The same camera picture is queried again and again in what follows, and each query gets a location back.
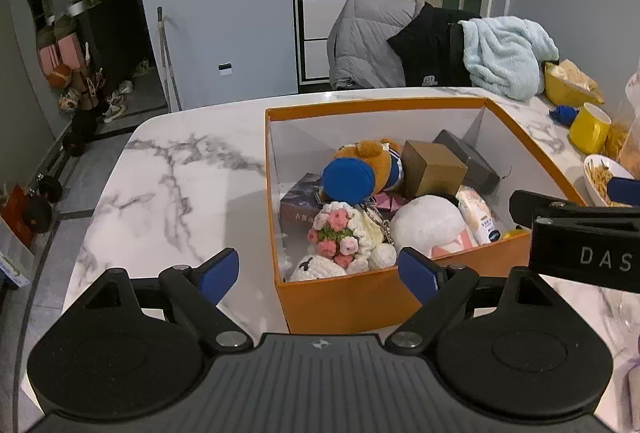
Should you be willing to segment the brown cardboard box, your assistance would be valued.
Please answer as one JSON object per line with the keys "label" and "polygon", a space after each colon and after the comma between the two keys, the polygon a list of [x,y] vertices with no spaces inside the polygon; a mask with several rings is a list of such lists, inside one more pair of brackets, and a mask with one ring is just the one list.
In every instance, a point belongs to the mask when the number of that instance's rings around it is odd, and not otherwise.
{"label": "brown cardboard box", "polygon": [[402,149],[402,193],[407,199],[425,195],[457,195],[468,167],[445,145],[406,141]]}

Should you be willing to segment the illustrated card box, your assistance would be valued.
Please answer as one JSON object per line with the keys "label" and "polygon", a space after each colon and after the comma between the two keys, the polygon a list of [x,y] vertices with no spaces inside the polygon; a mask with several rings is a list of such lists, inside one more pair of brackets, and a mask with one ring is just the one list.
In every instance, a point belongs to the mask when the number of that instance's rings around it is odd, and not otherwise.
{"label": "illustrated card box", "polygon": [[321,176],[307,173],[280,200],[280,221],[310,224],[325,203]]}

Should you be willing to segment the red panda plush toy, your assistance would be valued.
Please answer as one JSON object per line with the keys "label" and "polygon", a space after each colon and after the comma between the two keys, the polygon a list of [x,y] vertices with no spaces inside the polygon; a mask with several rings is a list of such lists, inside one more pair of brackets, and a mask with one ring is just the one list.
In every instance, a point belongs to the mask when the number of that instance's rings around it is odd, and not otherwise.
{"label": "red panda plush toy", "polygon": [[342,146],[323,169],[323,193],[353,206],[397,190],[404,180],[401,153],[402,147],[387,138]]}

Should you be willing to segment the yellow plastic case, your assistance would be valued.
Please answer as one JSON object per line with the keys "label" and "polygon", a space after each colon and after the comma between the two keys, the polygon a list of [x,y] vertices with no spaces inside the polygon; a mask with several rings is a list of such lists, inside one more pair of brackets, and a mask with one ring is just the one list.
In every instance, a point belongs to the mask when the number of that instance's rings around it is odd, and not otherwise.
{"label": "yellow plastic case", "polygon": [[526,228],[514,228],[511,229],[511,231],[507,231],[506,234],[504,234],[503,238],[504,239],[512,239],[515,237],[520,237],[520,236],[526,236],[529,235],[530,231],[529,229]]}

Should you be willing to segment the plate of noodles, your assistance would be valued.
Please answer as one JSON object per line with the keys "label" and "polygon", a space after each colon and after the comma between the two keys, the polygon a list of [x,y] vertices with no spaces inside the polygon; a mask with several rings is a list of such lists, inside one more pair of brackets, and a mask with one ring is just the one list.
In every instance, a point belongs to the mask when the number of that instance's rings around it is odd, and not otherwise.
{"label": "plate of noodles", "polygon": [[634,177],[608,157],[592,154],[584,160],[584,179],[592,204],[596,207],[623,207],[608,197],[608,182],[613,178],[632,180]]}

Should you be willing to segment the clear plastic food bag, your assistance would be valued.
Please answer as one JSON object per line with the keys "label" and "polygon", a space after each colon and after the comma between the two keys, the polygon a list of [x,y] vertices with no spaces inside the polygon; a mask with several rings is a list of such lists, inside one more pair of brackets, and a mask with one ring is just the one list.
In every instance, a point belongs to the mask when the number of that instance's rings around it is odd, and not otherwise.
{"label": "clear plastic food bag", "polygon": [[612,118],[604,146],[605,155],[612,159],[617,159],[620,156],[631,124],[639,115],[639,83],[639,70],[636,70],[628,79],[624,89],[624,97]]}

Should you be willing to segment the white round plush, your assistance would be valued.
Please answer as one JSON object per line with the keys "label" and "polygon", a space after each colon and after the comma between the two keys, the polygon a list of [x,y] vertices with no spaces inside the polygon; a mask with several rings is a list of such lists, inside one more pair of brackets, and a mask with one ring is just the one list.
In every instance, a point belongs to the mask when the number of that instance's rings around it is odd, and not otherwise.
{"label": "white round plush", "polygon": [[397,251],[412,248],[432,260],[478,246],[459,209],[434,195],[418,197],[402,206],[390,221],[390,237]]}

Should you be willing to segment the large orange storage box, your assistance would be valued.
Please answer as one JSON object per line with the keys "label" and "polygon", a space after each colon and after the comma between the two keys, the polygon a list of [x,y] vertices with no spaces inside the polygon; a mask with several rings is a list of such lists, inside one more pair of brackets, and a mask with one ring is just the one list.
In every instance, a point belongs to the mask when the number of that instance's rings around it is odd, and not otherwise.
{"label": "large orange storage box", "polygon": [[274,284],[296,335],[410,317],[405,247],[484,276],[525,264],[530,237],[509,213],[517,190],[580,201],[523,124],[483,97],[271,108],[266,159]]}

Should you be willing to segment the yellow mug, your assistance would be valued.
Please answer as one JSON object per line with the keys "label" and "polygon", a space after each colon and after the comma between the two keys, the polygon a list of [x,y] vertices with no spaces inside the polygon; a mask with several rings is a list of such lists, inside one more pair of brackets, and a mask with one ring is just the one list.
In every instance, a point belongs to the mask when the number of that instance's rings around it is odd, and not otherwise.
{"label": "yellow mug", "polygon": [[583,154],[598,154],[608,137],[611,124],[611,118],[601,108],[585,103],[578,110],[568,137]]}

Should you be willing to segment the pink cloth item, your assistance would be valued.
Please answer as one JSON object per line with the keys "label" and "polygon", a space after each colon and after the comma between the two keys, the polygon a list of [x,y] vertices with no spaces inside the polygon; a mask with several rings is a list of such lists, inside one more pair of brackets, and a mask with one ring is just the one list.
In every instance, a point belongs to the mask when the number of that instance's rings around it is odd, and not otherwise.
{"label": "pink cloth item", "polygon": [[395,214],[402,206],[407,203],[407,200],[398,195],[398,193],[382,192],[376,194],[374,197],[375,207],[381,213]]}

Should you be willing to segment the white crochet sheep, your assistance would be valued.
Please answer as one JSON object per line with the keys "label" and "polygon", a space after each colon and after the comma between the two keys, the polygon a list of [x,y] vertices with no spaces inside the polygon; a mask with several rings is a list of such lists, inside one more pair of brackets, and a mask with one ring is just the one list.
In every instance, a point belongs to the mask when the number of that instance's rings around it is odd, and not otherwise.
{"label": "white crochet sheep", "polygon": [[300,283],[301,281],[313,281],[346,276],[344,267],[321,255],[309,254],[303,257],[293,269],[288,281]]}

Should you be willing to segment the light blue fleece blanket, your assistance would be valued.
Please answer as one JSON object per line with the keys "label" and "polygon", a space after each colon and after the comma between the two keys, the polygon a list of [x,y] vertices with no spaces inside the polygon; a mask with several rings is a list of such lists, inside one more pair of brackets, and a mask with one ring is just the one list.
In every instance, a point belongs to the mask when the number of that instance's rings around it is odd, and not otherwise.
{"label": "light blue fleece blanket", "polygon": [[516,16],[472,18],[459,25],[463,63],[473,86],[518,102],[542,92],[542,64],[560,57],[543,26]]}

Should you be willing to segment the black jacket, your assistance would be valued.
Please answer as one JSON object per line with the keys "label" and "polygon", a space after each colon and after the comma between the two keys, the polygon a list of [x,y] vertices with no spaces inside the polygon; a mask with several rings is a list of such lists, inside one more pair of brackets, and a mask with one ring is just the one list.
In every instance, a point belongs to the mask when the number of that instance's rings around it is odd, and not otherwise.
{"label": "black jacket", "polygon": [[425,3],[420,13],[396,36],[387,40],[400,58],[406,86],[472,86],[463,63],[462,20],[467,11],[434,8]]}

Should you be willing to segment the grey puffer jacket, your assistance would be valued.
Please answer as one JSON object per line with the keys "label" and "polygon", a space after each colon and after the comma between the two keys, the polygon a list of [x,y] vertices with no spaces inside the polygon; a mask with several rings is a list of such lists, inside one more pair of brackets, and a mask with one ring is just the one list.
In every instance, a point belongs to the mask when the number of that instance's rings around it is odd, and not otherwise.
{"label": "grey puffer jacket", "polygon": [[418,16],[422,1],[347,0],[334,23],[326,54],[334,90],[402,88],[398,55],[388,44]]}

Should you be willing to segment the white cabinet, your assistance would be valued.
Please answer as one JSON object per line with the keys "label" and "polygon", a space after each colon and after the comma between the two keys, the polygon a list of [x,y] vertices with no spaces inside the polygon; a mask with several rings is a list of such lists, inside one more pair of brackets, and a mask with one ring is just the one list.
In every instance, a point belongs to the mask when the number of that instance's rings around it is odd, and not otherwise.
{"label": "white cabinet", "polygon": [[299,91],[329,83],[326,42],[347,0],[293,0]]}

